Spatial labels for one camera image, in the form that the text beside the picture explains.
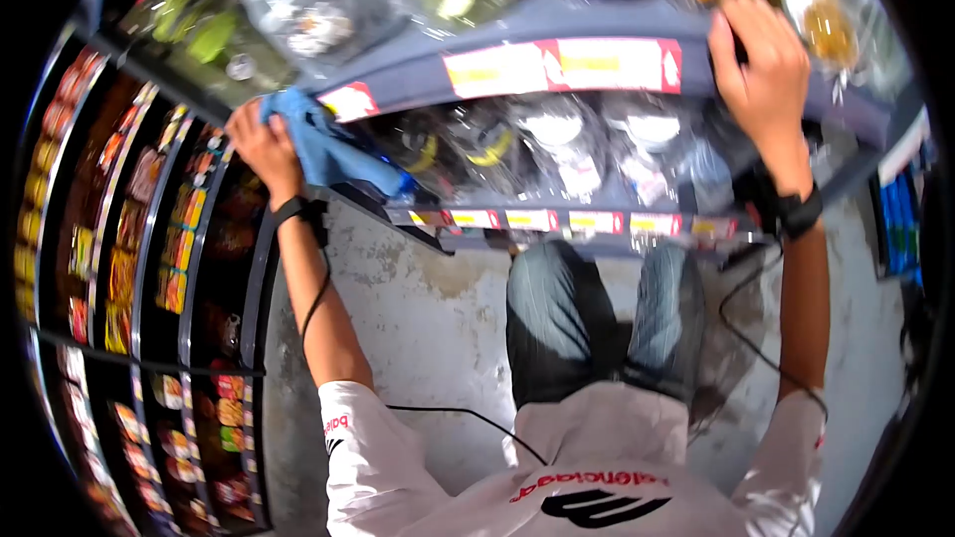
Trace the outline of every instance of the man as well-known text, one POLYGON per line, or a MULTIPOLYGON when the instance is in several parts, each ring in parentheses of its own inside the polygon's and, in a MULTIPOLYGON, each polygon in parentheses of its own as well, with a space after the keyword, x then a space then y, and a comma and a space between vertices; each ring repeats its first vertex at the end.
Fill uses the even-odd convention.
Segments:
MULTIPOLYGON (((716 83, 757 145, 780 196, 813 192, 800 120, 809 59, 764 0, 725 0, 713 17, 716 83), (749 62, 736 62, 733 32, 749 62)), ((258 124, 255 102, 227 126, 278 210, 303 189, 281 120, 258 124)), ((305 329, 322 400, 332 535, 808 535, 819 492, 829 272, 821 222, 783 242, 780 366, 770 427, 752 469, 727 499, 685 467, 702 290, 686 252, 650 254, 626 349, 612 349, 613 309, 592 264, 565 243, 518 256, 507 285, 507 352, 518 414, 516 464, 448 496, 424 468, 417 435, 378 400, 348 313, 328 287, 305 329)), ((306 222, 280 224, 299 327, 326 276, 306 222)))

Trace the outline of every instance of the hand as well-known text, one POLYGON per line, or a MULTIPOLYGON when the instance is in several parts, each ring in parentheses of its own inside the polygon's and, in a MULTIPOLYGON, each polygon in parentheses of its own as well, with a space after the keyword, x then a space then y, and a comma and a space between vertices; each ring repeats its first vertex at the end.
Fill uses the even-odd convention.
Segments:
POLYGON ((776 191, 805 199, 813 188, 801 125, 810 65, 792 25, 765 0, 723 0, 713 15, 710 54, 720 95, 757 145, 776 191), (736 62, 733 32, 747 65, 736 62))
POLYGON ((250 100, 232 113, 225 131, 243 162, 269 188, 270 206, 275 211, 295 195, 302 194, 302 165, 282 117, 272 115, 269 125, 259 121, 259 100, 250 100))

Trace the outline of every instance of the concrete floor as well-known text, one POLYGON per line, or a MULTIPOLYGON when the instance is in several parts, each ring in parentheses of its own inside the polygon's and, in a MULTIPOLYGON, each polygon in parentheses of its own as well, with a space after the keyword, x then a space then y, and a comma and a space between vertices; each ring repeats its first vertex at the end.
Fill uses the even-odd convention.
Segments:
MULTIPOLYGON (((832 533, 852 501, 902 393, 901 295, 895 282, 877 282, 859 214, 856 202, 848 199, 825 214, 832 337, 819 536, 832 533)), ((392 404, 468 407, 509 426, 515 410, 503 336, 508 256, 461 252, 440 257, 337 204, 331 204, 328 218, 332 276, 381 398, 392 404)), ((777 387, 775 373, 715 315, 723 295, 757 264, 726 274, 703 269, 710 316, 688 465, 727 493, 747 470, 769 423, 777 387)), ((632 318, 639 262, 598 265, 618 318, 632 318)), ((771 358, 779 351, 780 272, 776 266, 728 306, 729 316, 771 358)), ((283 537, 321 534, 327 469, 319 401, 281 277, 272 304, 264 404, 272 520, 283 537)), ((423 433, 428 468, 448 493, 505 468, 502 435, 490 425, 470 416, 399 414, 423 433)))

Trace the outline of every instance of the jeans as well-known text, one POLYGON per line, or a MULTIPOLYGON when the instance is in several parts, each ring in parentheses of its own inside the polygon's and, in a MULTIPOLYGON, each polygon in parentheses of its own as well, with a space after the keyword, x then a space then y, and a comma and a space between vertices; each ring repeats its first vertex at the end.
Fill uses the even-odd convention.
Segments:
POLYGON ((688 406, 704 323, 699 269, 684 249, 664 245, 647 255, 627 336, 593 262, 563 241, 534 245, 515 258, 507 281, 515 404, 557 402, 609 379, 688 406))

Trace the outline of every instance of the black wristband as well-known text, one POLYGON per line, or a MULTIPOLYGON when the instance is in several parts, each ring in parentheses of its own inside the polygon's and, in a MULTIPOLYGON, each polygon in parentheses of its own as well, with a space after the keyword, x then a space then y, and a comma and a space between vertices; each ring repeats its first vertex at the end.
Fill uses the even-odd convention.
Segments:
POLYGON ((790 240, 795 240, 812 229, 820 215, 822 195, 816 183, 813 183, 813 190, 806 197, 806 201, 802 201, 798 195, 779 198, 779 223, 790 240))
POLYGON ((292 218, 293 216, 302 215, 307 206, 308 201, 301 195, 295 195, 283 203, 279 209, 276 209, 272 212, 272 215, 275 217, 275 228, 279 228, 282 225, 282 222, 292 218))

